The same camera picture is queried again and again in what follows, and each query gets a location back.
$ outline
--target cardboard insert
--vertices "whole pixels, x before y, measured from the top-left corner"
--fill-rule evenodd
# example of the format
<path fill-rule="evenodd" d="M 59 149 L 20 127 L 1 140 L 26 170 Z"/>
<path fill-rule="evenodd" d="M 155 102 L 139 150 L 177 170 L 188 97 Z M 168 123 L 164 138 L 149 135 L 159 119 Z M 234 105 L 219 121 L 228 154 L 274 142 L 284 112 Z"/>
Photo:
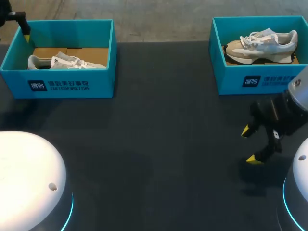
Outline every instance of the cardboard insert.
<path fill-rule="evenodd" d="M 227 66 L 241 66 L 241 64 L 239 64 L 238 62 L 234 61 L 232 58 L 230 58 L 229 56 L 226 55 L 226 53 L 224 51 L 224 46 L 222 46 L 221 48 L 222 48 L 223 54 L 225 56 Z M 297 59 L 297 56 L 295 54 L 294 54 L 293 61 L 289 65 L 292 65 L 292 64 L 300 64 L 298 59 Z M 283 65 L 283 64 L 275 63 L 275 62 L 272 62 L 272 61 L 267 60 L 267 59 L 257 59 L 251 65 Z"/>

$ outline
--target gray robot arm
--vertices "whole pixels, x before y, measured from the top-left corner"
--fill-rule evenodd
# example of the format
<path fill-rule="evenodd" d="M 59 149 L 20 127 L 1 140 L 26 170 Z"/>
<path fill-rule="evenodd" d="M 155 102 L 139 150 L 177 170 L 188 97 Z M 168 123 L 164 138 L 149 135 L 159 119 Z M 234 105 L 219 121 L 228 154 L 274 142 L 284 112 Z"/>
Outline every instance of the gray robot arm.
<path fill-rule="evenodd" d="M 281 139 L 290 136 L 308 122 L 308 68 L 305 68 L 288 85 L 288 90 L 275 97 L 255 101 L 250 106 L 253 120 L 242 132 L 250 137 L 260 126 L 264 126 L 268 144 L 255 152 L 247 162 L 265 163 L 275 152 L 281 152 Z"/>

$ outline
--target robotic arm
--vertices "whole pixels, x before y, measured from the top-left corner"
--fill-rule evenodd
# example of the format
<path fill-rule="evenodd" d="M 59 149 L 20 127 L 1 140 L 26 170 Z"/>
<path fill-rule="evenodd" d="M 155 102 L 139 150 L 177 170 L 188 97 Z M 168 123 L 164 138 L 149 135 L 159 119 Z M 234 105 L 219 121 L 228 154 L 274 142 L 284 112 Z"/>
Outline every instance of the robotic arm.
<path fill-rule="evenodd" d="M 288 85 L 288 90 L 275 98 L 255 101 L 250 106 L 253 120 L 242 132 L 243 137 L 250 137 L 260 126 L 264 126 L 268 144 L 255 152 L 247 162 L 265 163 L 275 152 L 281 153 L 281 139 L 292 135 L 308 122 L 308 68 L 305 68 Z"/>
<path fill-rule="evenodd" d="M 13 12 L 9 0 L 0 0 L 0 27 L 6 21 L 17 21 L 27 42 L 30 40 L 30 26 L 25 12 Z"/>

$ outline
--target shoelace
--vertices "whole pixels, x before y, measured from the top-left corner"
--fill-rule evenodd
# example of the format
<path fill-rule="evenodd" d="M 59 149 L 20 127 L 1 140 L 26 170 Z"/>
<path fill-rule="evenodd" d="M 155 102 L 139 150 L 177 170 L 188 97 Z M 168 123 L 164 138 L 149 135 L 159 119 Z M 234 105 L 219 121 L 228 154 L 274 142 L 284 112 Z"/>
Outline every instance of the shoelace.
<path fill-rule="evenodd" d="M 88 69 L 88 63 L 84 60 L 79 59 L 78 57 L 72 56 L 75 58 L 75 61 L 71 61 L 73 67 L 79 68 L 79 69 Z"/>
<path fill-rule="evenodd" d="M 240 36 L 241 44 L 243 45 L 243 47 L 248 48 L 248 46 L 252 44 L 263 44 L 263 42 L 261 42 L 258 37 L 254 36 L 257 33 L 259 32 L 252 32 L 249 36 L 246 36 L 245 38 L 243 36 Z"/>

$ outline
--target white dome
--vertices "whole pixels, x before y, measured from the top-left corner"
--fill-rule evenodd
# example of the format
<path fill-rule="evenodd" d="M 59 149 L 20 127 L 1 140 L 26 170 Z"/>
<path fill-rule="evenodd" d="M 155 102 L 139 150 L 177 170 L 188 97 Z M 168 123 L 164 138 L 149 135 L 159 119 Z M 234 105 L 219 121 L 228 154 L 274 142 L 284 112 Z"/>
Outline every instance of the white dome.
<path fill-rule="evenodd" d="M 293 174 L 298 189 L 308 201 L 308 138 L 300 145 L 295 154 Z"/>
<path fill-rule="evenodd" d="M 66 170 L 56 148 L 40 136 L 0 132 L 0 231 L 27 231 L 55 208 Z"/>

